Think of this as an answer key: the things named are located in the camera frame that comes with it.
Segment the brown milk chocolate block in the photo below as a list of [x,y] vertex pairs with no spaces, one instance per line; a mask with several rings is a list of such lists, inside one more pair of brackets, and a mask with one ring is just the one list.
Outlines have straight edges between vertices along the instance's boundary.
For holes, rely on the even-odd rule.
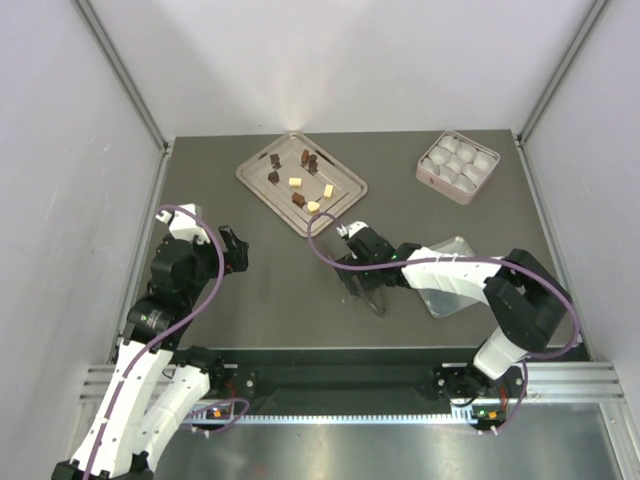
[[297,192],[292,194],[292,202],[300,208],[302,208],[306,204],[305,197]]

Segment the metal tongs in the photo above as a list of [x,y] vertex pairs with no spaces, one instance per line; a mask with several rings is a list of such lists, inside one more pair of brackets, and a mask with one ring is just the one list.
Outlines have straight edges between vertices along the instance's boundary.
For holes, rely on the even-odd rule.
[[[343,268],[346,270],[355,270],[355,271],[367,271],[367,270],[373,270],[374,267],[350,267],[350,266],[346,266],[346,265],[341,265],[339,263],[337,263],[337,260],[339,258],[333,258],[330,255],[327,255],[327,258],[329,260],[331,260],[332,262],[338,264],[338,268]],[[363,300],[369,307],[370,310],[372,310],[374,312],[375,315],[377,315],[378,317],[383,317],[386,314],[386,301],[384,299],[384,295],[383,295],[383,290],[384,287],[381,287],[377,290],[374,291],[370,291],[370,292],[365,292],[363,295],[350,295],[352,298],[356,298],[356,299],[361,299]]]

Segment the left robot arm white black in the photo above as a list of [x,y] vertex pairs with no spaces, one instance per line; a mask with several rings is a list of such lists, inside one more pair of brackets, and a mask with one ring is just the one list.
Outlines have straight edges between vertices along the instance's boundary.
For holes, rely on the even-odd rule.
[[228,226],[211,230],[195,204],[165,206],[168,234],[156,248],[146,292],[130,308],[106,393],[91,427],[55,479],[150,479],[195,405],[229,388],[223,358],[178,346],[208,304],[207,285],[248,268],[248,245]]

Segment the white heart chocolate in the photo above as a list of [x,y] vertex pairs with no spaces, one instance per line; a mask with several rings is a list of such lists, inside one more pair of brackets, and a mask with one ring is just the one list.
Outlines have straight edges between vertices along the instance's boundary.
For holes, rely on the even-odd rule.
[[318,202],[310,201],[307,203],[307,210],[309,213],[314,214],[318,212],[320,209],[320,204]]

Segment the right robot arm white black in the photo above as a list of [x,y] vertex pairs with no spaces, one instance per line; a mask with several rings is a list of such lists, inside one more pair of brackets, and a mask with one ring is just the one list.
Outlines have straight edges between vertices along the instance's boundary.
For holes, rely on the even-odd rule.
[[569,293],[526,250],[479,258],[453,247],[393,246],[364,222],[337,233],[349,251],[336,271],[351,294],[382,287],[414,290],[435,318],[441,315],[438,302],[454,311],[475,305],[491,311],[495,330],[461,372],[439,382],[441,396],[462,405],[492,394],[520,361],[547,356],[560,323],[575,314]]

